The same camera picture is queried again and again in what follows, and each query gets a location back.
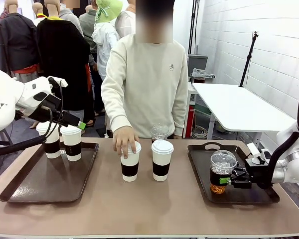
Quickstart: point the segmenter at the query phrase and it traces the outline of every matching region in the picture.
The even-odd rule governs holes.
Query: white paper cup
[[[78,161],[82,157],[81,148],[81,129],[69,125],[68,127],[61,127],[60,130],[63,143],[65,145],[65,152],[69,161]]]
[[[39,132],[39,135],[44,135],[48,128],[50,122],[39,123],[36,127],[36,130]],[[55,123],[51,124],[49,134],[52,132]],[[61,155],[60,151],[60,138],[59,138],[59,125],[56,126],[53,133],[46,139],[46,142],[43,144],[44,151],[47,158],[57,158]]]
[[[138,177],[138,170],[139,170],[139,159],[140,159],[140,151],[142,149],[141,144],[135,142],[136,145],[136,154],[132,152],[131,146],[128,147],[128,158],[125,159],[121,156],[121,167],[122,167],[122,176],[124,181],[126,182],[133,182]]]
[[[165,181],[174,146],[166,140],[158,139],[151,145],[151,149],[153,152],[153,177],[156,181]]]

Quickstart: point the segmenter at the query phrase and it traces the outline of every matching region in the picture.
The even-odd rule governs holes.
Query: clear plastic cup
[[[65,152],[69,161],[78,161],[82,156],[81,129],[69,125],[62,126],[60,132],[65,145]]]
[[[136,154],[133,153],[131,145],[128,146],[128,158],[124,158],[123,151],[121,156],[122,176],[124,181],[133,182],[138,177],[141,144],[135,142]]]
[[[36,127],[36,130],[39,132],[39,135],[44,135],[47,132],[49,125],[50,122],[39,123]],[[52,132],[54,126],[55,123],[52,123],[49,134]],[[57,158],[61,155],[59,125],[56,126],[53,133],[46,139],[46,142],[43,144],[43,147],[47,158]]]
[[[236,157],[227,150],[219,150],[213,153],[210,162],[210,190],[215,194],[223,194],[237,165]]]
[[[163,139],[156,140],[152,145],[153,154],[153,178],[162,182],[167,179],[171,154],[174,152],[174,146]]]
[[[150,130],[151,133],[151,141],[154,143],[155,140],[163,139],[167,140],[169,129],[166,125],[162,123],[154,124],[154,126]]]

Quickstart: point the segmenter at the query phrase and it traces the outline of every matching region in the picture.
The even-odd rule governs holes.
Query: brown tabletop
[[[135,182],[122,179],[112,140],[84,138],[100,144],[82,199],[66,205],[11,205],[0,201],[1,236],[43,238],[123,237],[278,237],[299,236],[299,209],[279,186],[281,198],[268,206],[210,203],[201,195],[188,159],[187,146],[205,140],[171,140],[168,180],[152,178],[151,140],[141,140]],[[238,145],[239,141],[220,141]],[[38,146],[25,150],[0,177],[0,193]]]

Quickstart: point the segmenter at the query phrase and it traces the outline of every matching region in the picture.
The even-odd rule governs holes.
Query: table
[[[189,113],[189,105],[190,105],[190,97],[191,95],[198,95],[198,92],[195,90],[191,82],[188,82],[188,94],[187,94],[187,105],[186,105],[186,116],[185,116],[185,125],[183,131],[183,138],[186,137],[187,130],[187,122],[188,122],[188,113]]]
[[[288,237],[299,236],[299,209],[281,188],[281,201],[267,206],[210,203],[188,159],[187,146],[206,140],[171,140],[175,151],[168,179],[152,178],[151,140],[141,140],[135,182],[122,179],[121,162],[112,140],[83,138],[100,144],[82,199],[65,205],[12,205],[0,201],[0,236],[22,238],[141,237]],[[241,141],[219,141],[240,146]],[[0,193],[38,146],[25,150],[0,177]]]
[[[281,131],[295,119],[237,85],[193,84],[212,112],[207,139],[212,139],[215,118],[225,130],[256,132],[254,144],[259,146],[261,134]]]

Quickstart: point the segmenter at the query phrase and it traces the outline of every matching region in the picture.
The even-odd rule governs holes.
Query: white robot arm
[[[235,188],[251,188],[256,183],[267,189],[275,183],[299,182],[299,105],[297,121],[277,134],[277,143],[273,155],[249,144],[253,158],[245,159],[244,168],[235,168],[230,183]]]
[[[6,128],[16,117],[28,117],[39,122],[52,121],[64,126],[73,125],[84,129],[85,124],[79,118],[61,109],[61,100],[55,97],[51,89],[66,87],[64,79],[40,77],[28,83],[11,78],[0,70],[0,131]],[[26,146],[33,146],[34,140]],[[13,152],[13,147],[0,149],[0,155]],[[24,149],[19,144],[14,150]]]

